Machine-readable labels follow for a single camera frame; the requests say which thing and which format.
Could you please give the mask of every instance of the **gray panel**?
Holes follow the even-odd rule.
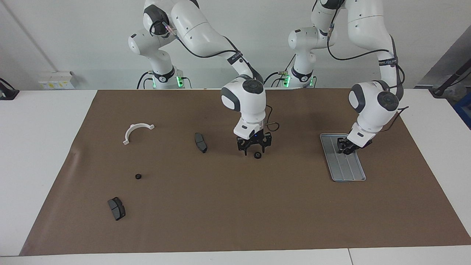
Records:
[[[330,175],[336,182],[365,181],[366,176],[358,159],[357,153],[339,154],[337,139],[347,134],[321,134],[322,147],[329,165]]]

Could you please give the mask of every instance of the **white table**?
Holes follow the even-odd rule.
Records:
[[[15,257],[95,94],[23,91],[0,101],[0,264],[471,264],[471,246]],[[471,131],[428,91],[406,90],[401,105],[410,106],[402,119],[471,234]]]

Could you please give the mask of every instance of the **green light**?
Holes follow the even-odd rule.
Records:
[[[183,86],[183,81],[181,80],[181,78],[179,76],[177,76],[177,82],[178,82],[178,87]]]
[[[286,79],[285,79],[285,83],[283,84],[284,87],[289,87],[290,86],[290,80],[291,80],[291,76],[288,76]]]

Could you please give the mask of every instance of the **brown mat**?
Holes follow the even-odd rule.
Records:
[[[281,129],[256,160],[219,91],[99,91],[21,255],[471,244],[400,119],[359,152],[366,182],[331,180],[319,135],[349,131],[348,92],[268,91]],[[124,146],[135,123],[155,129]]]

